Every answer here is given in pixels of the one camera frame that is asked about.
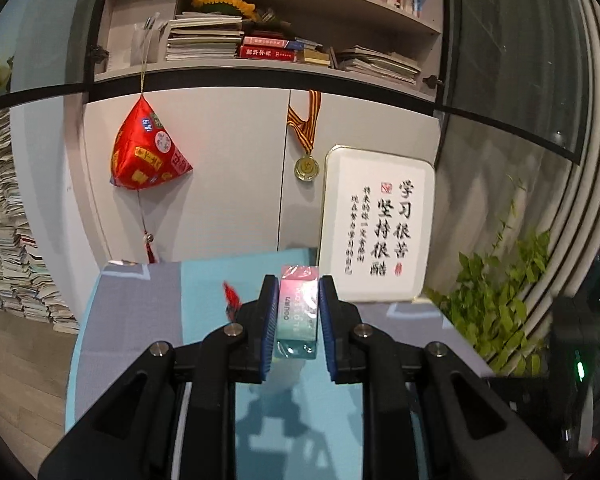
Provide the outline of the pink eraser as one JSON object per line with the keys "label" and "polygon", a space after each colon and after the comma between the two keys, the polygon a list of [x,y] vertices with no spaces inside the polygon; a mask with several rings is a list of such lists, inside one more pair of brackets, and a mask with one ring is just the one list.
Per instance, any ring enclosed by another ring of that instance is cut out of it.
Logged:
{"label": "pink eraser", "polygon": [[283,267],[274,347],[279,359],[316,357],[319,277],[315,266]]}

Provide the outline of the framed calligraphy sign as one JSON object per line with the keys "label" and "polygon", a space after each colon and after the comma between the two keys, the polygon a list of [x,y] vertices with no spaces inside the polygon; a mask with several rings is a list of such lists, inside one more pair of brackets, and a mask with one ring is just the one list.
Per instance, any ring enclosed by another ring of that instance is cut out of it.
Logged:
{"label": "framed calligraphy sign", "polygon": [[347,146],[328,152],[318,267],[342,300],[388,304],[420,295],[435,187],[426,160]]}

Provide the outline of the green potted plant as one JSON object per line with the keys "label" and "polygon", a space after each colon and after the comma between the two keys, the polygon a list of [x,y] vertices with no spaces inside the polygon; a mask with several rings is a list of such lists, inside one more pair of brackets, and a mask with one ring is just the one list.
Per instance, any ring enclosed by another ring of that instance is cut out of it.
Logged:
{"label": "green potted plant", "polygon": [[517,218],[511,200],[490,248],[458,255],[460,270],[448,292],[425,287],[425,296],[498,376],[536,376],[543,364],[544,342],[524,329],[530,311],[522,293],[538,284],[550,261],[550,231],[531,232],[515,243],[513,259],[502,248]]}

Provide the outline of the gold medal with striped ribbon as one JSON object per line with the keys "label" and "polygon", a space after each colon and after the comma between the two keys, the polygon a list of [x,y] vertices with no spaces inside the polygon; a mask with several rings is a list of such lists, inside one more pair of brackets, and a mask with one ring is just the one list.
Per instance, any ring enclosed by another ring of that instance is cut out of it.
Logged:
{"label": "gold medal with striped ribbon", "polygon": [[286,124],[296,135],[302,148],[302,156],[294,164],[294,175],[301,182],[313,182],[320,173],[320,164],[313,156],[318,116],[322,105],[322,94],[316,90],[309,91],[308,117],[302,119],[292,108],[287,107]]}

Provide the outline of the red pyramid hanging ornament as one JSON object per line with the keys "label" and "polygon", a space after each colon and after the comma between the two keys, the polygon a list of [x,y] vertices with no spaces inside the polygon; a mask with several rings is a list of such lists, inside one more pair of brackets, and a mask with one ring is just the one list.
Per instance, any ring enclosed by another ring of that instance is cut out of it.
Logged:
{"label": "red pyramid hanging ornament", "polygon": [[193,171],[149,102],[141,94],[122,122],[110,157],[110,182],[146,190]]}

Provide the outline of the grey bookshelf cabinet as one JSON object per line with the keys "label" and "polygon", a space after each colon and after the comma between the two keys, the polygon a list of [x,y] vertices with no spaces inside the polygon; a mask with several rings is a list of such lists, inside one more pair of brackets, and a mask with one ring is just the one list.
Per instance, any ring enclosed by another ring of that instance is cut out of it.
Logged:
{"label": "grey bookshelf cabinet", "polygon": [[[169,62],[159,46],[157,62],[131,66],[134,25],[156,12],[166,23],[185,13],[239,15],[244,38],[299,41],[303,50],[294,62],[238,51]],[[286,124],[289,105],[308,117],[310,90],[322,94],[318,162],[338,145],[427,162],[437,156],[441,0],[424,0],[420,18],[375,0],[105,0],[97,40],[79,140],[79,203],[88,236],[108,259],[316,246],[323,180],[294,175],[303,152]],[[141,94],[193,171],[128,191],[110,182],[110,155]]]}

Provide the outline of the tall stack of papers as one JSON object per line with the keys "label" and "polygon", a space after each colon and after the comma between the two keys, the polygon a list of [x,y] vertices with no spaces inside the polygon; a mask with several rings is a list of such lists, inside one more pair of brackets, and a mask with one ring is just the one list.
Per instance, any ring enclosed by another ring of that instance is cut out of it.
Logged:
{"label": "tall stack of papers", "polygon": [[59,333],[79,333],[79,322],[47,269],[23,207],[8,110],[0,110],[0,310],[48,323]]}

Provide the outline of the red books stack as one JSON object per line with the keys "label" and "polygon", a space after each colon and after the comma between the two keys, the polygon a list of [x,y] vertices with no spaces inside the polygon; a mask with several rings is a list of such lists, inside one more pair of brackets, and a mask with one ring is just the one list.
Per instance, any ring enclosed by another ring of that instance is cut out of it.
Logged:
{"label": "red books stack", "polygon": [[257,60],[294,62],[302,50],[303,44],[299,41],[248,36],[242,40],[238,56]]}

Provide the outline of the stack of magazines on shelf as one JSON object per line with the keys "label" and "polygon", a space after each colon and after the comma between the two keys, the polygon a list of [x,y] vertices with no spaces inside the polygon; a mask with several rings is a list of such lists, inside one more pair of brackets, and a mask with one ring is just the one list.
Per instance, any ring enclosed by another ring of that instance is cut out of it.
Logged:
{"label": "stack of magazines on shelf", "polygon": [[214,13],[177,15],[164,26],[162,57],[169,62],[234,58],[242,45],[242,17]]}

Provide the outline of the clear cup on shelf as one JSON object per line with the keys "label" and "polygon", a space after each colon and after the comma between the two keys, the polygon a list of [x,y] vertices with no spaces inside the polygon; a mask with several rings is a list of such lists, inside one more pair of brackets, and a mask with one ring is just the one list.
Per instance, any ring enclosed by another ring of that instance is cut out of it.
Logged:
{"label": "clear cup on shelf", "polygon": [[160,13],[149,15],[145,21],[136,23],[132,33],[130,65],[155,63],[158,61],[160,40],[163,26]]}

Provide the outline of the right glass cabinet door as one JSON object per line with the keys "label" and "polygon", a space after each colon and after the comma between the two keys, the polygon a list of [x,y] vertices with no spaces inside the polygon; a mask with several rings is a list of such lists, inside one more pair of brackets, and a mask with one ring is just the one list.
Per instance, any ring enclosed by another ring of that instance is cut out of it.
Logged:
{"label": "right glass cabinet door", "polygon": [[437,107],[578,162],[592,75],[580,0],[443,0]]}

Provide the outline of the glass cabinet door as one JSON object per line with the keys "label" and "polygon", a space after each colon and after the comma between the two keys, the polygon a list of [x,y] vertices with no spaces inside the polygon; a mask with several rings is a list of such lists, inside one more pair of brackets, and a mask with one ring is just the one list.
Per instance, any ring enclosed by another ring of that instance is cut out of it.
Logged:
{"label": "glass cabinet door", "polygon": [[592,75],[580,0],[443,0],[437,107],[578,162]]}
{"label": "glass cabinet door", "polygon": [[0,0],[0,110],[87,90],[105,0]]}

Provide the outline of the left glass cabinet door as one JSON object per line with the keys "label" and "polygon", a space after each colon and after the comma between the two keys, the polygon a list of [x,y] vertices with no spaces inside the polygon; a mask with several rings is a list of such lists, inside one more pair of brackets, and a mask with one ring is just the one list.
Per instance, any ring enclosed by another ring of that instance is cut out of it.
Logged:
{"label": "left glass cabinet door", "polygon": [[87,90],[105,0],[0,0],[0,110]]}

